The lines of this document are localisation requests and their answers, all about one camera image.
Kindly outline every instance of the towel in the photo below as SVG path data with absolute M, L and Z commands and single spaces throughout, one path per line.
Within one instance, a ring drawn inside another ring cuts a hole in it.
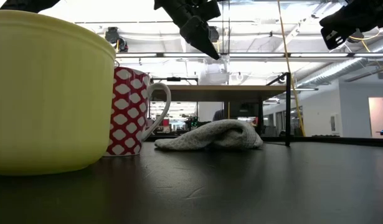
M 167 150 L 256 149 L 263 144 L 255 128 L 234 119 L 214 121 L 175 139 L 158 139 L 155 146 Z

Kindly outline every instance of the pipe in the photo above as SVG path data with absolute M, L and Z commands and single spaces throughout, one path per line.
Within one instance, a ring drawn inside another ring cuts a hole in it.
M 383 52 L 383 39 L 371 44 L 369 48 L 371 52 Z M 362 49 L 359 50 L 359 52 L 366 52 L 366 50 Z M 303 82 L 297 84 L 297 87 L 328 83 L 343 75 L 359 70 L 360 68 L 365 67 L 368 63 L 368 58 L 354 58 L 345 62 L 332 63 L 306 77 Z

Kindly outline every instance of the wooden table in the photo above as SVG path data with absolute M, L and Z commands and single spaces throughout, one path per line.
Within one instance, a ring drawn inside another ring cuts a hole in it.
M 102 158 L 77 172 L 0 177 L 0 223 L 383 223 L 383 148 L 272 144 Z
M 267 100 L 285 92 L 285 86 L 242 86 L 242 85 L 168 85 L 172 101 L 242 101 L 258 103 L 258 98 Z M 152 101 L 164 101 L 163 90 L 153 92 Z

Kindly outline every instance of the yellow bowl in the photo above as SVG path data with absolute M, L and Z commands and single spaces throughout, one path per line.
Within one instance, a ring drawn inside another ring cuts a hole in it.
M 78 170 L 103 155 L 114 59 L 75 24 L 0 11 L 0 175 Z

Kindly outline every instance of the red mug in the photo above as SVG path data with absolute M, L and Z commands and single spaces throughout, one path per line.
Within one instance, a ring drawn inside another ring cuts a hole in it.
M 161 116 L 148 128 L 148 98 L 152 92 L 163 89 L 166 105 Z M 150 85 L 149 76 L 131 68 L 116 67 L 111 106 L 110 142 L 104 156 L 135 156 L 142 143 L 162 122 L 169 111 L 171 92 L 167 85 Z

